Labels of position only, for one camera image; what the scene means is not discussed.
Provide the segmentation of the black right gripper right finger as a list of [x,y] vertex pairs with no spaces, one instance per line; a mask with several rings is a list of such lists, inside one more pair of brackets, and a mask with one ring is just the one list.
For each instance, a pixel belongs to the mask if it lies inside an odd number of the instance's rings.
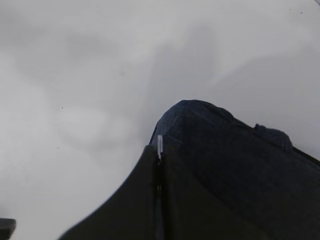
[[172,147],[165,150],[162,166],[165,239],[250,239],[249,225],[199,184]]

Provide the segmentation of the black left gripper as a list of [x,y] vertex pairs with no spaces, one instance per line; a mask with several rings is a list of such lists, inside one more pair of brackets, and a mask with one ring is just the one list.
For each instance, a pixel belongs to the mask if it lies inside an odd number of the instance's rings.
[[9,240],[16,229],[17,222],[11,218],[0,218],[0,240]]

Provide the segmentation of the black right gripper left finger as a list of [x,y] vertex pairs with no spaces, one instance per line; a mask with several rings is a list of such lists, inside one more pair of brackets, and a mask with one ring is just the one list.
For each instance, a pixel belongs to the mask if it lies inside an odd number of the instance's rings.
[[157,159],[154,147],[147,145],[130,175],[112,196],[60,239],[154,240]]

